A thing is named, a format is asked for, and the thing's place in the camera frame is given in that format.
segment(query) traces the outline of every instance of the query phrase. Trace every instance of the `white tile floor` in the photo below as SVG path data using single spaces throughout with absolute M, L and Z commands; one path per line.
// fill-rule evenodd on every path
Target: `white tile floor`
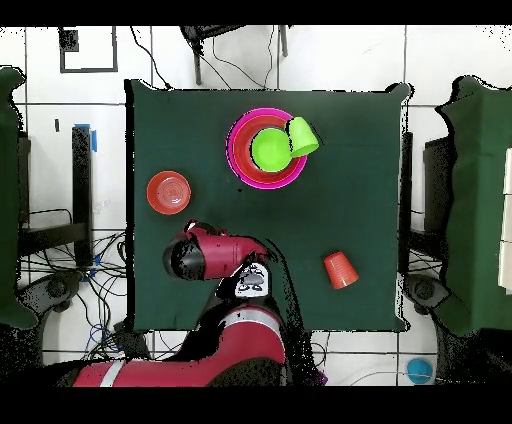
M 104 66 L 109 60 L 111 28 L 79 27 L 79 42 L 84 48 L 66 53 L 71 66 Z M 178 27 L 135 27 L 137 39 L 153 52 L 158 70 L 176 88 L 194 89 L 193 56 Z M 272 26 L 247 26 L 217 37 L 218 58 L 240 66 L 263 84 L 270 68 L 268 46 Z M 124 78 L 139 78 L 155 87 L 163 83 L 150 58 L 134 43 L 129 27 L 117 27 L 117 73 L 61 74 L 59 71 L 56 28 L 0 28 L 0 65 L 19 67 L 27 83 L 14 92 L 14 102 L 23 126 L 32 138 L 31 209 L 71 209 L 71 139 L 74 124 L 89 123 L 97 131 L 98 148 L 93 153 L 93 208 L 95 238 L 120 232 L 125 214 L 125 110 Z M 507 87 L 512 84 L 512 30 L 505 26 L 295 26 L 288 31 L 287 58 L 279 57 L 276 66 L 277 26 L 270 50 L 273 66 L 267 78 L 270 88 L 285 90 L 338 89 L 382 91 L 390 84 L 405 81 L 414 86 L 410 100 L 409 130 L 414 133 L 412 226 L 422 228 L 424 209 L 424 171 L 422 152 L 426 141 L 447 135 L 443 119 L 434 107 L 450 98 L 453 80 L 476 74 L 488 83 Z M 212 40 L 204 44 L 205 59 L 233 88 L 257 88 L 233 66 L 218 61 L 212 53 Z M 208 64 L 201 61 L 202 88 L 226 86 Z M 55 119 L 60 129 L 56 132 Z M 35 215 L 32 226 L 66 222 L 65 213 Z M 95 248 L 99 252 L 103 244 Z M 51 257 L 62 256 L 49 251 Z M 32 256 L 31 260 L 42 262 Z M 120 264 L 114 249 L 105 260 Z M 24 272 L 28 282 L 43 274 L 31 263 Z M 98 276 L 98 282 L 105 276 Z M 124 280 L 117 280 L 111 291 L 123 294 Z M 84 283 L 80 295 L 88 307 L 89 318 L 98 321 L 98 305 L 91 288 Z M 107 298 L 113 322 L 126 315 L 126 298 Z M 329 385 L 411 385 L 405 375 L 407 361 L 415 357 L 436 366 L 436 339 L 432 321 L 415 313 L 411 302 L 403 301 L 403 313 L 411 328 L 394 333 L 315 332 L 313 342 L 327 349 L 325 370 Z M 78 298 L 62 314 L 52 313 L 44 335 L 47 363 L 78 359 L 82 356 L 90 327 L 85 308 Z M 158 357 L 167 346 L 183 340 L 184 332 L 148 333 L 147 343 Z M 318 345 L 313 345 L 315 360 L 322 362 Z M 361 377 L 374 372 L 381 372 Z

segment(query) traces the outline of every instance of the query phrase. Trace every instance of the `lime green bowl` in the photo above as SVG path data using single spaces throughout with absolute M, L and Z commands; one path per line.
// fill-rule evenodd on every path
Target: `lime green bowl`
M 262 171 L 282 171 L 292 160 L 286 132 L 277 128 L 259 131 L 252 140 L 251 158 Z

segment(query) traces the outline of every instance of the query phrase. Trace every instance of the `chair wheel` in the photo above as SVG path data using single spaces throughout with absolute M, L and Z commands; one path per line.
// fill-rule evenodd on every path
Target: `chair wheel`
M 68 309 L 70 306 L 71 306 L 71 301 L 65 300 L 64 302 L 59 303 L 57 306 L 55 306 L 53 308 L 53 310 L 60 314 L 61 312 L 64 312 L 66 309 Z
M 420 315 L 428 315 L 429 312 L 428 312 L 428 309 L 421 306 L 421 305 L 418 305 L 417 303 L 414 304 L 414 310 L 420 314 Z

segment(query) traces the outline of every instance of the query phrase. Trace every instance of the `magenta bowl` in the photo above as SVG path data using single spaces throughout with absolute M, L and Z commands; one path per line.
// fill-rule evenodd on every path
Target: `magenta bowl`
M 251 187 L 254 187 L 254 188 L 259 188 L 260 190 L 275 190 L 276 188 L 284 187 L 284 186 L 290 184 L 292 181 L 294 181 L 299 176 L 299 174 L 302 172 L 302 170 L 304 169 L 304 166 L 306 165 L 306 160 L 308 157 L 307 157 L 307 155 L 302 156 L 299 159 L 299 164 L 295 168 L 295 171 L 292 174 L 290 174 L 287 178 L 285 178 L 281 181 L 277 181 L 275 183 L 270 183 L 270 184 L 259 183 L 257 181 L 252 180 L 251 178 L 247 177 L 246 175 L 244 175 L 241 172 L 240 168 L 238 167 L 238 165 L 235 161 L 235 158 L 233 156 L 233 142 L 235 140 L 235 137 L 236 137 L 238 131 L 240 130 L 240 128 L 242 128 L 242 126 L 247 121 L 249 121 L 250 119 L 252 119 L 256 116 L 262 116 L 262 115 L 274 115 L 274 116 L 283 118 L 287 121 L 293 118 L 292 115 L 290 115 L 289 113 L 287 113 L 281 109 L 270 108 L 270 107 L 262 107 L 262 108 L 252 109 L 249 112 L 244 113 L 240 118 L 238 118 L 238 120 L 233 124 L 233 126 L 229 130 L 228 137 L 226 139 L 226 159 L 227 159 L 229 167 L 231 168 L 233 173 L 238 178 L 240 178 L 245 184 L 247 184 Z

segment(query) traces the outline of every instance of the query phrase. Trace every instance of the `red cup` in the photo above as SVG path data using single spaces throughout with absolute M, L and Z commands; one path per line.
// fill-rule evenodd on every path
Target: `red cup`
M 324 259 L 325 269 L 335 289 L 347 287 L 359 279 L 359 275 L 342 252 L 336 252 Z
M 186 178 L 174 171 L 159 172 L 151 178 L 146 189 L 149 204 L 163 215 L 173 215 L 185 209 L 190 194 Z

